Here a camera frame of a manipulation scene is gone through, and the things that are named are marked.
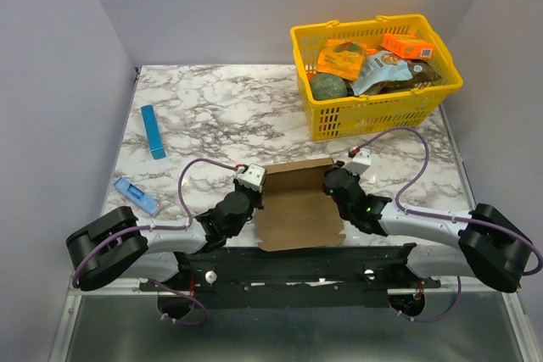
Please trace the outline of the brown cardboard box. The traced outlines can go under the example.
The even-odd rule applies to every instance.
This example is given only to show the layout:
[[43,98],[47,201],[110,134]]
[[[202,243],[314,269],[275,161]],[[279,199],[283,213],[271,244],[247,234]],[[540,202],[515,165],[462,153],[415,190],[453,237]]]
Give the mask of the brown cardboard box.
[[277,252],[344,242],[336,204],[322,190],[325,172],[332,166],[330,158],[267,165],[264,209],[255,216],[260,249]]

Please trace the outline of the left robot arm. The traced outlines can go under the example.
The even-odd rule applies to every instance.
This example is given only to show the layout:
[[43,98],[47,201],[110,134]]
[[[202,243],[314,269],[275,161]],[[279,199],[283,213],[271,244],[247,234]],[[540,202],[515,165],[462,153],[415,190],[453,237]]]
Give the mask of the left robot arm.
[[234,190],[190,226],[139,225],[128,206],[110,211],[66,238],[74,266],[72,286],[105,287],[151,253],[210,253],[237,236],[263,208],[265,182],[233,181]]

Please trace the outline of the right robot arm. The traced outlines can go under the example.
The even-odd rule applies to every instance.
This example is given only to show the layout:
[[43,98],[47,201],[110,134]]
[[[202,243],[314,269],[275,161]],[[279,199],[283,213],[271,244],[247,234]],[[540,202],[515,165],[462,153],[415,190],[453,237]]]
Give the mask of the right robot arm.
[[360,177],[338,162],[325,172],[323,191],[342,220],[368,235],[406,236],[437,242],[436,252],[412,249],[390,266],[392,281],[409,287],[420,277],[473,276],[499,292],[516,292],[525,275],[532,242],[499,211],[480,204],[466,214],[401,208],[386,197],[365,193]]

